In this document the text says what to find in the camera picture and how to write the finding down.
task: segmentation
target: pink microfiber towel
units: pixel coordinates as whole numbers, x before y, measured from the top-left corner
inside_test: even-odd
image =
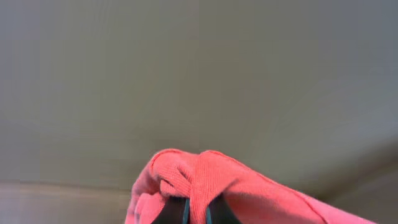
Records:
[[[373,223],[278,184],[220,152],[157,153],[132,186],[125,224],[152,223],[171,195],[190,198],[190,223],[223,193],[242,223]]]

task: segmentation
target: microfiber cloth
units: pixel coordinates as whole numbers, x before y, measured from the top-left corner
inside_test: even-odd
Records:
[[[190,199],[190,223],[206,223],[218,195],[242,223],[373,223],[278,184],[217,151],[158,152],[132,186],[125,224],[152,223],[170,196]]]

